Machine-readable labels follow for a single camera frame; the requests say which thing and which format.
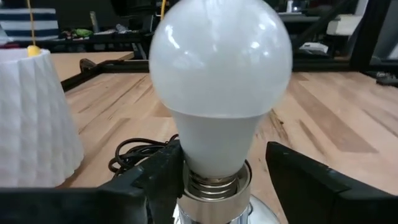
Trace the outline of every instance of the black cord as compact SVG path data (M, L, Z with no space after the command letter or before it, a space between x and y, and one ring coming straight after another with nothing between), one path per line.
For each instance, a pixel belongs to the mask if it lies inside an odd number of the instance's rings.
M123 174L125 171L133 168L137 163L151 155L155 154L160 149L163 149L169 142L173 141L178 137L178 134L174 134L170 140L166 142L158 142L144 138L132 138L127 139L117 146L112 158L108 164L108 168L114 173L113 178ZM126 153L120 154L120 150L131 143L146 143L145 145L134 146L130 148Z

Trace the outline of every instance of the bulb base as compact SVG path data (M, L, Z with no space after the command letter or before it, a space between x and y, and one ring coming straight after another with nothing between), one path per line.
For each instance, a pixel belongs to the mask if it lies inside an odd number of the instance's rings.
M236 175L220 179L202 178L185 166L174 224L278 224L271 209L250 195L251 176L247 161Z

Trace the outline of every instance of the frosted glass globe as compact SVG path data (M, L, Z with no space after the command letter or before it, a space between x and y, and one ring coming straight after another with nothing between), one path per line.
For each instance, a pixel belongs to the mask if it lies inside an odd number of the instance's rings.
M182 0L156 29L149 68L189 168L225 177L242 167L257 124L285 91L292 47L261 0Z

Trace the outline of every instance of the green object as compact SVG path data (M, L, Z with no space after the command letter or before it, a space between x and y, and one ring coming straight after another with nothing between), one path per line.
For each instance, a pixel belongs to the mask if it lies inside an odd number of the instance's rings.
M89 37L93 35L93 31L87 29L75 29L75 33L79 37Z

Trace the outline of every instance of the dark background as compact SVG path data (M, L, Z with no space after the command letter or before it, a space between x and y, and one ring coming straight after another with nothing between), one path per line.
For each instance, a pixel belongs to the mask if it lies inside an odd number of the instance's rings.
M26 0L2 0L10 7L25 7ZM277 6L284 0L264 0L271 6ZM333 4L339 0L314 0L314 6ZM115 15L110 0L30 0L32 7L54 8L57 11L60 29L90 28L90 11L95 11L100 27L110 28L116 24L127 26L127 19Z

